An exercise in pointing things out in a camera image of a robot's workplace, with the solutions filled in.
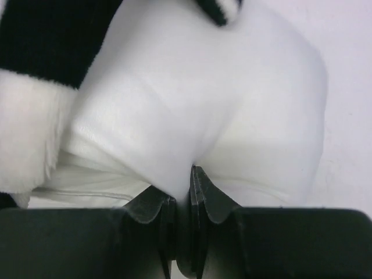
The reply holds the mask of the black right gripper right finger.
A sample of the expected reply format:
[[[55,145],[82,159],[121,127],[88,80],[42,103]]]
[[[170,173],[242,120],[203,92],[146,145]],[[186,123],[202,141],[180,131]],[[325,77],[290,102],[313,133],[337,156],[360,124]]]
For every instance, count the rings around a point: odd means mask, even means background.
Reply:
[[[188,278],[370,278],[371,218],[352,209],[243,207],[193,166],[178,220]]]

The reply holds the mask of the white pillow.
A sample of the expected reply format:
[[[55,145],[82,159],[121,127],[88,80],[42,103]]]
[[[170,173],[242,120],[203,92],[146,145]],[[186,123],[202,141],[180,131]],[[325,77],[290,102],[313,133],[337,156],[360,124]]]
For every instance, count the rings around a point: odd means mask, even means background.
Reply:
[[[186,196],[192,165],[244,206],[300,206],[323,151],[327,71],[258,1],[218,28],[188,1],[124,1],[32,208]]]

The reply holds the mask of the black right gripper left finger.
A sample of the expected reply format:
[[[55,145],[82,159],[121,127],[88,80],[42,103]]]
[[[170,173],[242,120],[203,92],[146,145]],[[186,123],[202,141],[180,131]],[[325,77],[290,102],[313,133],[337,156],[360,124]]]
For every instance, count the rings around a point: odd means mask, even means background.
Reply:
[[[169,278],[175,215],[155,187],[105,209],[21,209],[3,194],[1,277]]]

